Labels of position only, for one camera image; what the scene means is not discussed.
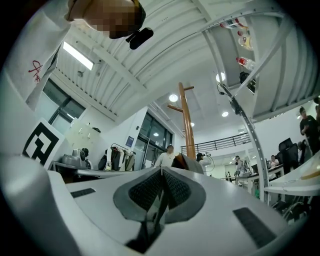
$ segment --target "ceiling pipe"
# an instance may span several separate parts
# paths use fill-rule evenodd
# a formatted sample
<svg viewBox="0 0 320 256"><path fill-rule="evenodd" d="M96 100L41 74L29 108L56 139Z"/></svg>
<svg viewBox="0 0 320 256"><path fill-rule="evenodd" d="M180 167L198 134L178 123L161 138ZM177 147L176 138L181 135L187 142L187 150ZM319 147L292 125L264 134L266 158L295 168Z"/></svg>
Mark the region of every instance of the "ceiling pipe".
<svg viewBox="0 0 320 256"><path fill-rule="evenodd" d="M157 103L152 102L152 103L150 103L149 105L150 105L151 107L153 107L153 108L155 109L155 111L160 112L160 114L165 118L165 120L166 120L167 122L171 122L171 123L175 126L176 130L178 131L178 133L179 133L179 135L180 135L181 137L183 137L183 138L185 137L185 135L184 135L184 133L181 131L181 129L170 119L170 117L166 114L166 112L164 112L163 109L162 109Z"/></svg>

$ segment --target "black metal railing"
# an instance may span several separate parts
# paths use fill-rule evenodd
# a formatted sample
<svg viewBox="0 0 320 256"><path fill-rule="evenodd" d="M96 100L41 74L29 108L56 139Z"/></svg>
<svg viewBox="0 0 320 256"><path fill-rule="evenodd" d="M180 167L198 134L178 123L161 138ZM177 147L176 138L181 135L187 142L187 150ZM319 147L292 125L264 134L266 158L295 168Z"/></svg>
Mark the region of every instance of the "black metal railing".
<svg viewBox="0 0 320 256"><path fill-rule="evenodd" d="M217 139L217 140L213 140L213 141L195 144L194 146L195 146L196 153L204 153L204 152L212 151L212 150L221 150L221 149L225 149L225 148L235 147L235 146L246 144L249 142L251 142L250 136L246 132L246 133L242 133L242 134L228 137L228 138L222 138L222 139ZM183 154L186 154L187 147L182 146L181 152Z"/></svg>

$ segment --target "black shirt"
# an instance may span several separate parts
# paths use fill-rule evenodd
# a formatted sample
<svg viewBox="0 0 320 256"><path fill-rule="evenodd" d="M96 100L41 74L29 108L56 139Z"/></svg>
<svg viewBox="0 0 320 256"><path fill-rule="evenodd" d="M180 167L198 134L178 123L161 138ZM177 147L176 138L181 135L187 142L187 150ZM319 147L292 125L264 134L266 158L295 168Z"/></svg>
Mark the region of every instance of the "black shirt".
<svg viewBox="0 0 320 256"><path fill-rule="evenodd" d="M305 131L305 135L308 138L318 138L318 125L318 122L313 118L313 116L308 115L306 119L302 119L300 122L300 132L305 128L305 126L309 126L309 128Z"/></svg>

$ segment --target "red embroidered text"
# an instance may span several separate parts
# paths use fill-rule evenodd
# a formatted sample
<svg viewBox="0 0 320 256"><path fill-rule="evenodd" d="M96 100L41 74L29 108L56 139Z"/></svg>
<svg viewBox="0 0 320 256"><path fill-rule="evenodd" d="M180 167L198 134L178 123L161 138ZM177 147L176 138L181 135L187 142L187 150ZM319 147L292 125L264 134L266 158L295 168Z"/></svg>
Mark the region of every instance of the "red embroidered text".
<svg viewBox="0 0 320 256"><path fill-rule="evenodd" d="M36 61L36 60L32 61L32 64L33 64L34 69L29 70L29 73L35 71L35 74L33 76L33 77L35 77L34 81L39 83L40 82L39 72L41 70L42 65L40 64L39 61Z"/></svg>

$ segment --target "wooden coat rack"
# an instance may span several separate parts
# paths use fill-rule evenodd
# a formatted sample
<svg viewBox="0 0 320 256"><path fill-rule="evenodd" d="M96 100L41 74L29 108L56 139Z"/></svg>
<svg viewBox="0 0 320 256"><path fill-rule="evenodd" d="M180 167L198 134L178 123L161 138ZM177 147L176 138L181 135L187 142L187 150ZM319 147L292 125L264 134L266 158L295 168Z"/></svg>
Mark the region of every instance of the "wooden coat rack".
<svg viewBox="0 0 320 256"><path fill-rule="evenodd" d="M191 159L196 159L196 148L195 148L195 140L194 133L191 127L191 119L190 112L187 104L185 91L191 90L195 88L194 86L184 88L183 84L179 83L179 93L182 108L176 107L174 105L168 104L168 108L179 111L183 113L183 122L184 122L184 130L185 130L185 144L186 144L186 155Z"/></svg>

